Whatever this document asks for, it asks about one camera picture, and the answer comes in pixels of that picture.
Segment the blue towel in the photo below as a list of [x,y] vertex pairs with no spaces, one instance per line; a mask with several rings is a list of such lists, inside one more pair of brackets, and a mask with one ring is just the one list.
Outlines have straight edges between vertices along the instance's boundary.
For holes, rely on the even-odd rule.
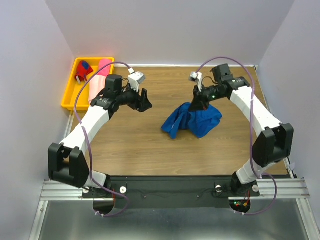
[[221,112],[209,105],[207,110],[189,111],[190,102],[176,108],[161,126],[172,139],[177,137],[179,130],[189,130],[197,138],[205,137],[220,124],[223,117]]

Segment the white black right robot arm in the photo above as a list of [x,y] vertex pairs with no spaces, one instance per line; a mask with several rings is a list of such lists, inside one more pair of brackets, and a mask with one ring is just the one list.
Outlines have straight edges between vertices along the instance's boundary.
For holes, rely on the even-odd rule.
[[242,76],[234,77],[228,64],[211,71],[217,82],[212,86],[203,85],[202,73],[191,72],[189,80],[195,87],[189,111],[206,111],[211,101],[228,98],[249,120],[257,139],[250,142],[250,159],[233,173],[230,182],[231,192],[242,195],[266,170],[291,154],[294,128],[274,117],[253,93],[253,86]]

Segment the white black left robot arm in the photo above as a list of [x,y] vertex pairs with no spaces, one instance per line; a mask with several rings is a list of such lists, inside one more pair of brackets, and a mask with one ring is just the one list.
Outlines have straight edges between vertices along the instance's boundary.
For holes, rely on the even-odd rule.
[[110,74],[105,78],[104,89],[91,101],[81,122],[60,143],[49,146],[48,175],[51,180],[77,188],[94,188],[100,197],[111,193],[110,177],[93,171],[85,154],[96,134],[121,106],[140,113],[152,108],[147,90],[140,88],[145,78],[142,72],[134,72],[127,77],[126,87],[122,86],[120,75]]

